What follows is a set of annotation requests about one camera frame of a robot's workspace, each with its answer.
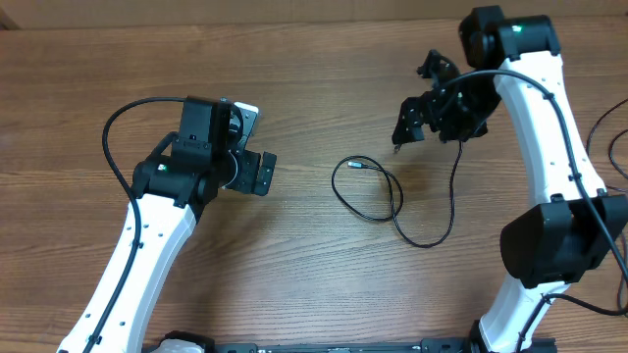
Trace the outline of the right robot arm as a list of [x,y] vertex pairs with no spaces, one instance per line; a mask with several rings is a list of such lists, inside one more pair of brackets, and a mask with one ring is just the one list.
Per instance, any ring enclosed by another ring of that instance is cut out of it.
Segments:
[[424,352],[552,352],[534,332],[550,305],[616,254],[627,200],[611,195],[593,167],[570,109],[560,45],[550,18],[508,18],[499,6],[478,7],[458,34],[469,72],[431,51],[418,74],[432,88],[400,107],[392,143],[484,135],[503,105],[514,126],[529,190],[529,210],[505,226],[500,254],[506,275],[490,310],[465,338],[426,338]]

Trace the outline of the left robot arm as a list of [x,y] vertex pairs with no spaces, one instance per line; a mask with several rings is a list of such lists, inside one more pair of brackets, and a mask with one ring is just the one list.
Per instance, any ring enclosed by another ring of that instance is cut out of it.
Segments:
[[61,352],[139,352],[168,273],[219,190],[268,194],[277,157],[246,150],[260,111],[226,99],[179,98],[180,127],[167,133],[131,181],[118,244]]

